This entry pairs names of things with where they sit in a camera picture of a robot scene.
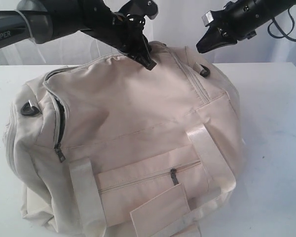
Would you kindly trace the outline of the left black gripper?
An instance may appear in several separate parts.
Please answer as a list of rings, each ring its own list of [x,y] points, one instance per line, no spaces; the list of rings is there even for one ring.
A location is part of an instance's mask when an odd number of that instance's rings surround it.
[[[145,17],[111,11],[102,0],[80,0],[82,32],[117,49],[151,71],[156,62],[151,58],[152,47],[144,36]]]

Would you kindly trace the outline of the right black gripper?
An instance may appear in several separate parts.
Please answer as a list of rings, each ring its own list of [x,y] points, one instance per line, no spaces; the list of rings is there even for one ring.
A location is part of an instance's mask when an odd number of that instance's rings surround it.
[[[230,1],[223,10],[212,13],[215,21],[196,44],[197,51],[207,53],[252,38],[258,27],[295,4],[295,0]]]

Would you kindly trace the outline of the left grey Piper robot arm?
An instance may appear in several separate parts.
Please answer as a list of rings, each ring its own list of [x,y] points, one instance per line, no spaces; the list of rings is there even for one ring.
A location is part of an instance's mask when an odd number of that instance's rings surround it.
[[[81,31],[151,71],[156,63],[143,30],[145,18],[157,15],[152,0],[130,0],[117,12],[102,0],[22,0],[16,10],[0,11],[0,49],[22,40],[44,44]]]

